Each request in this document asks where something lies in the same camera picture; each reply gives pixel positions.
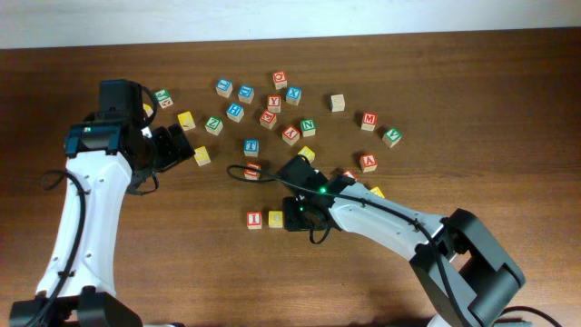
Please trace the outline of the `yellow letter C block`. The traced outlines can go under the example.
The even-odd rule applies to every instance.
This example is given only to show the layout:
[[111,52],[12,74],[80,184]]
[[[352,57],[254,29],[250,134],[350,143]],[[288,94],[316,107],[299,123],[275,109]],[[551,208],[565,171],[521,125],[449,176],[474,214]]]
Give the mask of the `yellow letter C block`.
[[282,228],[284,225],[283,211],[269,211],[268,225],[270,228]]

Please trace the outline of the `red letter I block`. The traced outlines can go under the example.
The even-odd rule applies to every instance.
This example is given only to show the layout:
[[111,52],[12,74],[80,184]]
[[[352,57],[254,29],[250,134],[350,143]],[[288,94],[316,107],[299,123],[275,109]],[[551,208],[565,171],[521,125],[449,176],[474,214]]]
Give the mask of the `red letter I block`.
[[261,212],[247,212],[247,227],[249,230],[256,230],[262,228]]

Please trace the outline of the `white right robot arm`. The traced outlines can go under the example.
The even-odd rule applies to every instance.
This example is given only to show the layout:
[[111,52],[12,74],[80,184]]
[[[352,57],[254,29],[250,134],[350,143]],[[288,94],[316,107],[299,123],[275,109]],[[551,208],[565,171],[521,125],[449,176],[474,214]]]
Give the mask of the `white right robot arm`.
[[432,326],[491,326],[526,279],[473,213],[450,216],[409,209],[345,175],[327,179],[298,155],[278,177],[289,232],[331,230],[365,236],[409,262],[437,311]]

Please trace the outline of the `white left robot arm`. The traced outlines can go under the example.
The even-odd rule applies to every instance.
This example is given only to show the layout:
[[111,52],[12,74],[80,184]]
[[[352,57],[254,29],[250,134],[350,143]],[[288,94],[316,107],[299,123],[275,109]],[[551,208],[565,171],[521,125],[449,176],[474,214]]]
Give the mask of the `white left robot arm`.
[[100,83],[98,110],[64,139],[65,168],[46,172],[66,184],[59,230],[35,297],[13,303],[10,325],[142,325],[115,297],[114,249],[124,196],[143,196],[142,183],[195,153],[178,124],[150,127],[171,104],[165,89],[125,79]]

